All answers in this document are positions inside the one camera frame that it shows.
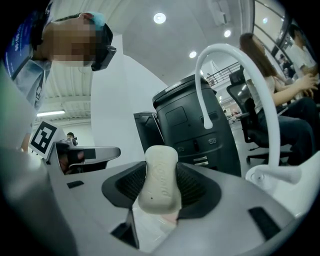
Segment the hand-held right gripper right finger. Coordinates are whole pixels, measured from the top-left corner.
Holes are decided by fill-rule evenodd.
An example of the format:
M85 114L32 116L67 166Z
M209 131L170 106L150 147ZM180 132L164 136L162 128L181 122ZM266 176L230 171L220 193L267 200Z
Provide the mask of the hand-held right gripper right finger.
M297 228L284 206L243 178L186 163L176 177L177 227L154 256L269 256Z

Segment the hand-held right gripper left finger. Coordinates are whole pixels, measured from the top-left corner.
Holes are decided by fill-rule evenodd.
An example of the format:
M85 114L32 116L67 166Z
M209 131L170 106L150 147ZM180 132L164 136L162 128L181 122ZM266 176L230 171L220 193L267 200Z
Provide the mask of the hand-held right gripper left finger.
M74 236L80 256L143 256L111 232L125 222L128 209L114 206L102 193L103 182L133 166L64 175L58 164L47 166L55 198Z

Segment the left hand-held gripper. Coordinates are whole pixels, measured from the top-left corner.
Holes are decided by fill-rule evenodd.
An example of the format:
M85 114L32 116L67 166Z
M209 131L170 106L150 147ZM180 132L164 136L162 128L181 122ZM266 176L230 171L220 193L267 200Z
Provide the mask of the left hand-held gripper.
M118 147L77 146L76 138L47 120L38 125L28 146L48 165L53 151L56 151L60 169L65 175L104 170L109 161L121 155Z

